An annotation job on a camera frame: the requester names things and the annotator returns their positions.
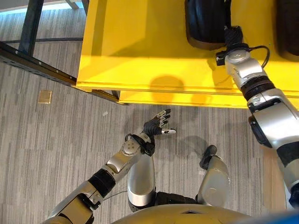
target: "yellow table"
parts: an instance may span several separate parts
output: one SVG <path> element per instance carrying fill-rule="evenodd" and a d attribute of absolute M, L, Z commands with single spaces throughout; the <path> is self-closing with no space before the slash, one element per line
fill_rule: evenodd
<path fill-rule="evenodd" d="M 120 90 L 121 103 L 246 108 L 246 100 L 217 67 L 216 51 L 192 47 L 185 34 L 185 0 L 90 1 L 76 87 Z M 265 70 L 299 108 L 299 63 L 275 50 L 274 0 L 236 0 L 232 24 L 250 46 L 266 45 Z M 263 62 L 266 52 L 252 56 Z"/>

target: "cable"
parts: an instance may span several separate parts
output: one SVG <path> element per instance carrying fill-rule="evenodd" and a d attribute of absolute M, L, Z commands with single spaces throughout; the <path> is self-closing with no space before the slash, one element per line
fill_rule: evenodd
<path fill-rule="evenodd" d="M 119 195 L 119 194 L 121 194 L 121 193 L 125 193 L 125 192 L 127 192 L 127 190 L 123 190 L 123 191 L 118 192 L 118 193 L 116 193 L 116 194 L 114 194 L 114 195 L 111 195 L 110 197 L 105 198 L 103 201 L 106 201 L 106 200 L 108 200 L 108 199 L 111 198 L 111 197 L 117 196 L 117 195 Z"/>
<path fill-rule="evenodd" d="M 267 56 L 266 56 L 266 58 L 265 58 L 265 60 L 262 64 L 262 68 L 264 68 L 267 65 L 267 63 L 269 62 L 269 59 L 270 59 L 270 49 L 268 47 L 264 46 L 264 45 L 256 46 L 256 47 L 249 48 L 249 49 L 250 49 L 250 51 L 252 51 L 252 50 L 261 49 L 261 48 L 264 48 L 264 49 L 267 50 Z"/>
<path fill-rule="evenodd" d="M 61 38 L 41 38 L 41 39 L 36 39 L 36 42 L 50 42 L 50 41 L 82 41 L 82 37 L 61 37 Z M 12 40 L 12 41 L 2 41 L 3 43 L 6 44 L 11 44 L 11 43 L 20 43 L 21 40 Z"/>

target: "bolt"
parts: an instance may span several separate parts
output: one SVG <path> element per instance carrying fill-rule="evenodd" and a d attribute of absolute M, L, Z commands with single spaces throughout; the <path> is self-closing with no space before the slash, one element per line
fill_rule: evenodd
<path fill-rule="evenodd" d="M 96 194 L 94 197 L 93 197 L 93 203 L 96 204 L 99 200 L 100 200 L 100 195 L 99 194 Z"/>

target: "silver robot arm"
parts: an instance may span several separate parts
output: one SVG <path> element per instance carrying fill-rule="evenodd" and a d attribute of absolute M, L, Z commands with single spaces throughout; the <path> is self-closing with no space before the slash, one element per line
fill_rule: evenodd
<path fill-rule="evenodd" d="M 292 195 L 290 203 L 293 207 L 299 206 L 298 111 L 284 93 L 275 88 L 248 50 L 230 50 L 225 55 L 225 66 L 247 100 L 252 113 L 249 123 L 257 141 L 276 150 L 280 169 Z"/>
<path fill-rule="evenodd" d="M 84 181 L 59 203 L 43 224 L 93 223 L 93 210 L 102 204 L 104 197 L 115 184 L 139 161 L 142 154 L 153 155 L 154 135 L 176 133 L 175 129 L 162 128 L 168 122 L 169 113 L 170 109 L 161 111 L 144 124 L 143 131 L 139 135 L 127 135 L 121 149 L 88 181 Z"/>

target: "floor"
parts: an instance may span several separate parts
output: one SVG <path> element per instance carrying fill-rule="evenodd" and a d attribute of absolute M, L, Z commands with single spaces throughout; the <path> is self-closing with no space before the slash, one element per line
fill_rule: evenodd
<path fill-rule="evenodd" d="M 66 14 L 77 20 L 70 22 Z M 38 37 L 80 37 L 83 15 L 82 9 L 43 12 L 45 25 Z M 9 23 L 4 19 L 0 18 L 0 40 Z M 16 39 L 18 34 L 11 35 Z M 81 45 L 37 43 L 35 57 L 76 76 Z M 39 91 L 45 89 L 53 91 L 50 105 L 37 103 Z M 139 133 L 143 123 L 166 106 L 117 105 L 0 63 L 0 108 L 0 222 L 15 224 L 45 220 L 56 204 L 120 149 L 126 134 Z M 194 197 L 204 175 L 200 155 L 214 144 L 231 175 L 225 207 L 252 216 L 265 213 L 263 152 L 247 123 L 249 112 L 170 108 L 169 127 L 178 133 L 156 137 L 157 191 Z M 110 195 L 124 191 L 126 182 L 120 181 Z M 130 213 L 127 195 L 121 193 L 94 212 L 94 223 L 110 223 Z"/>

